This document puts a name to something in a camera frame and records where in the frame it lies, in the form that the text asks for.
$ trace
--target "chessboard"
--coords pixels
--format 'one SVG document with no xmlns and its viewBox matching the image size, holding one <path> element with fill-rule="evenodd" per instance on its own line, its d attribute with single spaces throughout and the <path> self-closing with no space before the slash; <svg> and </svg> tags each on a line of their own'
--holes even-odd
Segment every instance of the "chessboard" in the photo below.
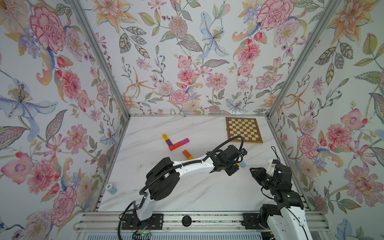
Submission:
<svg viewBox="0 0 384 240">
<path fill-rule="evenodd" d="M 263 143 L 256 119 L 226 117 L 226 120 L 228 139 L 241 135 L 244 137 L 244 142 Z M 241 142 L 241 139 L 238 138 L 233 141 Z"/>
</svg>

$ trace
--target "white marble surface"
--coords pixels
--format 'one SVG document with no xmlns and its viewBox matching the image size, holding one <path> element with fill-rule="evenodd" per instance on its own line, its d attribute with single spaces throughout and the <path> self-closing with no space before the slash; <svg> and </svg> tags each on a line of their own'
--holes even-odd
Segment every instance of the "white marble surface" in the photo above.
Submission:
<svg viewBox="0 0 384 240">
<path fill-rule="evenodd" d="M 240 167 L 232 176 L 221 171 L 181 179 L 168 197 L 157 202 L 155 211 L 250 211 L 264 203 L 273 204 L 261 194 L 261 187 L 249 172 L 250 167 L 267 168 L 268 160 L 275 159 L 271 146 L 278 150 L 266 119 L 255 118 L 264 143 L 244 143 L 248 151 L 244 157 L 246 167 Z M 190 142 L 171 152 L 161 136 L 164 133 L 173 144 L 185 138 Z M 225 117 L 132 117 L 109 179 L 118 191 L 115 195 L 105 191 L 99 211 L 121 212 L 131 201 L 139 203 L 146 174 L 164 157 L 184 161 L 182 151 L 186 149 L 197 158 L 227 139 Z M 240 146 L 239 142 L 230 144 Z"/>
</svg>

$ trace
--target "black mounting plate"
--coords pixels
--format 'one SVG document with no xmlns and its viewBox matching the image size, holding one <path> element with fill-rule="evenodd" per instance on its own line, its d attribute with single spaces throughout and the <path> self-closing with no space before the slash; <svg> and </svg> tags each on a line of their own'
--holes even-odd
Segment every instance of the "black mounting plate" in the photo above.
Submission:
<svg viewBox="0 0 384 240">
<path fill-rule="evenodd" d="M 121 229 L 122 230 L 137 230 L 145 227 L 149 221 L 152 221 L 151 225 L 146 227 L 145 229 L 151 230 L 162 230 L 163 228 L 163 214 L 152 214 L 152 217 L 145 222 L 140 222 L 137 218 L 136 214 L 125 214 L 123 219 L 125 222 L 122 222 Z"/>
<path fill-rule="evenodd" d="M 259 221 L 257 219 L 258 213 L 254 214 L 243 214 L 243 222 L 241 225 L 245 226 L 245 229 L 263 229 L 259 225 Z"/>
</svg>

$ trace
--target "floral wallpaper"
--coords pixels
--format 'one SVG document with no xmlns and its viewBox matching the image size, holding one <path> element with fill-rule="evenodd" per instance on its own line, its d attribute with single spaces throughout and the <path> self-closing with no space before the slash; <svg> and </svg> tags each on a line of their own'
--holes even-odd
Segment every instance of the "floral wallpaper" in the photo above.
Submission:
<svg viewBox="0 0 384 240">
<path fill-rule="evenodd" d="M 326 3 L 81 2 L 134 114 L 266 113 Z"/>
<path fill-rule="evenodd" d="M 383 239 L 384 3 L 344 0 L 272 123 L 339 240 Z"/>
<path fill-rule="evenodd" d="M 0 239 L 71 239 L 126 117 L 66 0 L 0 0 L 0 42 Z"/>
</svg>

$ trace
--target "wooden chessboard frame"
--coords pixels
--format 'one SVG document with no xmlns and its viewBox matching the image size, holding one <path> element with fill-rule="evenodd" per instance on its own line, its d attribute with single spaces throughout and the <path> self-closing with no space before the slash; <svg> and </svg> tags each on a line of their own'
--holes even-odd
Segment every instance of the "wooden chessboard frame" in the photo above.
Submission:
<svg viewBox="0 0 384 240">
<path fill-rule="evenodd" d="M 227 122 L 227 134 L 228 134 L 228 139 L 230 139 L 231 137 L 234 137 L 234 135 L 231 136 L 231 134 L 229 133 L 230 132 L 230 128 L 229 128 L 229 120 L 230 119 L 248 119 L 248 120 L 254 120 L 255 121 L 255 124 L 256 124 L 256 130 L 258 132 L 258 136 L 259 136 L 259 139 L 260 140 L 246 140 L 244 139 L 244 142 L 249 142 L 249 143 L 257 143 L 257 144 L 262 144 L 263 143 L 263 139 L 262 139 L 262 136 L 260 134 L 260 130 L 259 130 L 259 126 L 257 124 L 257 121 L 255 118 L 235 118 L 235 117 L 226 117 L 225 120 Z M 241 139 L 235 139 L 233 140 L 234 142 L 241 142 Z"/>
</svg>

